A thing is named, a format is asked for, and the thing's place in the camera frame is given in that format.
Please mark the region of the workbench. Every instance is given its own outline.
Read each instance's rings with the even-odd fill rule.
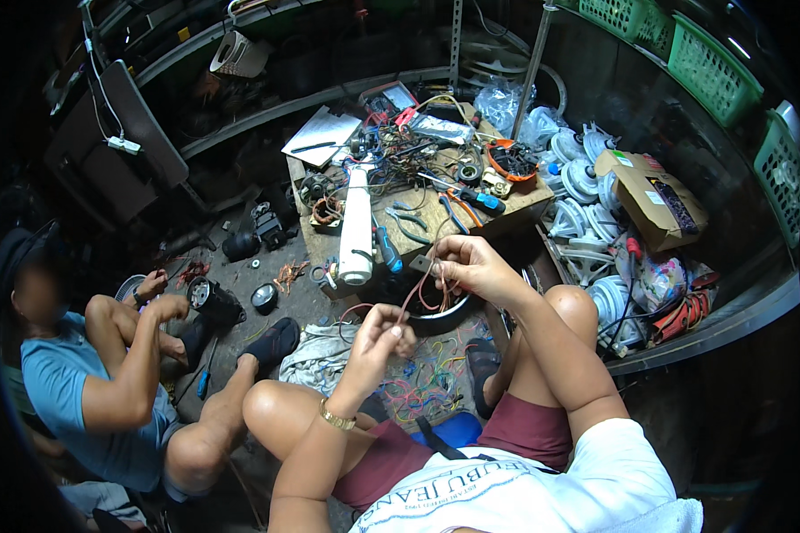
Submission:
[[[470,103],[461,102],[460,106],[462,106],[464,114],[469,119],[476,112],[476,109],[474,109],[474,106]],[[503,138],[495,127],[485,119],[480,121],[478,131],[493,137]],[[439,151],[439,154],[434,157],[434,165],[440,165],[445,169],[451,169],[451,167],[456,164],[455,159],[458,157],[458,153],[454,148],[446,148]],[[305,178],[303,162],[288,156],[288,172],[290,174],[291,186],[295,192],[299,190],[299,186]],[[330,166],[323,173],[327,176],[331,176],[334,172],[341,172],[341,170],[338,167]],[[404,264],[408,264],[417,254],[426,252],[426,250],[430,248],[430,245],[422,245],[403,235],[400,229],[397,228],[394,219],[385,214],[384,208],[391,207],[395,201],[401,201],[409,206],[415,207],[420,204],[424,195],[426,195],[426,200],[424,205],[418,209],[418,212],[420,219],[427,224],[427,231],[424,231],[417,224],[410,221],[401,221],[401,223],[411,233],[434,241],[436,239],[436,230],[442,225],[444,219],[448,217],[447,211],[444,206],[439,203],[438,195],[434,189],[431,187],[427,187],[426,189],[421,189],[420,187],[416,189],[410,188],[404,191],[388,193],[382,197],[376,195],[372,195],[371,197],[373,214],[376,220],[387,229],[389,238],[400,252],[400,255],[403,256]],[[300,200],[298,194],[294,194],[293,196],[296,199],[300,217],[299,225],[312,264],[323,263],[328,257],[339,255],[340,236],[317,233],[309,223],[311,209]],[[483,228],[477,228],[469,215],[457,204],[453,206],[457,217],[468,227],[471,235],[482,235],[487,238],[492,238],[514,228],[516,224],[525,223],[522,214],[526,215],[529,207],[548,202],[553,198],[554,194],[551,192],[551,189],[548,188],[541,179],[530,179],[526,182],[513,183],[509,196],[503,199],[507,209],[502,215],[497,218],[492,218],[488,214],[483,213],[480,209],[477,210],[484,224]],[[459,232],[460,230],[452,222],[448,222],[442,227],[438,237],[456,235]],[[387,272],[387,269],[384,266],[378,266],[383,263],[382,257],[378,252],[375,253],[374,259],[377,263],[377,265],[373,267],[373,277],[375,278],[379,275],[381,270]],[[327,293],[331,298],[344,298],[357,293],[361,288],[362,286],[347,286],[345,283],[339,281],[337,290],[331,290],[330,287],[324,286],[324,293]]]

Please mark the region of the paper sheet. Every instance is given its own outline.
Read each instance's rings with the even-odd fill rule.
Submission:
[[[283,154],[292,155],[297,159],[321,167],[335,155],[340,149],[339,146],[320,147],[305,150],[294,154],[292,151],[300,148],[320,143],[335,143],[338,145],[346,143],[352,134],[358,129],[360,119],[343,114],[339,117],[331,114],[329,108],[322,106],[308,119],[308,122],[297,131],[297,134],[281,149]]]

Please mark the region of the gold wristwatch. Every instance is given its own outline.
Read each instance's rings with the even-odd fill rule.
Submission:
[[[329,422],[335,427],[339,427],[345,432],[349,432],[352,430],[352,428],[356,427],[355,416],[352,418],[341,418],[339,416],[335,416],[329,411],[326,411],[326,400],[328,400],[328,398],[323,398],[320,400],[320,416],[323,418],[323,420]]]

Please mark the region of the white t-shirt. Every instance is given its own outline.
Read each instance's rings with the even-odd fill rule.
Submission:
[[[589,428],[563,474],[492,448],[462,448],[497,461],[449,461],[436,453],[377,500],[351,533],[432,531],[593,531],[676,498],[672,481],[640,425],[610,419]]]

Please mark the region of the cardboard box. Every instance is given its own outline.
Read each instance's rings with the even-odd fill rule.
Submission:
[[[596,160],[595,170],[597,176],[608,172],[616,175],[613,191],[649,250],[669,250],[695,242],[708,227],[708,213],[700,202],[651,155],[605,150]],[[677,218],[661,192],[681,199],[686,213]],[[690,227],[687,215],[693,220]]]

